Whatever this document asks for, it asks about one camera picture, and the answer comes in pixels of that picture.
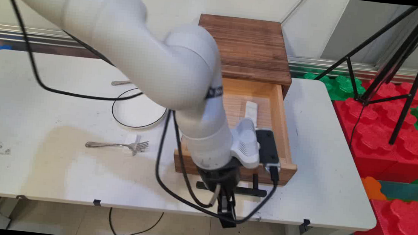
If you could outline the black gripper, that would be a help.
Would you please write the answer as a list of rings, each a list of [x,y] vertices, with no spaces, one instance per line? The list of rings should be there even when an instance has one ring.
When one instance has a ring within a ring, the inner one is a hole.
[[[232,201],[236,187],[240,181],[241,163],[237,158],[231,160],[222,168],[216,170],[207,170],[198,168],[203,184],[206,189],[213,193],[210,202],[218,200],[218,215],[223,229],[236,228],[236,223],[228,220],[236,220],[234,202]]]

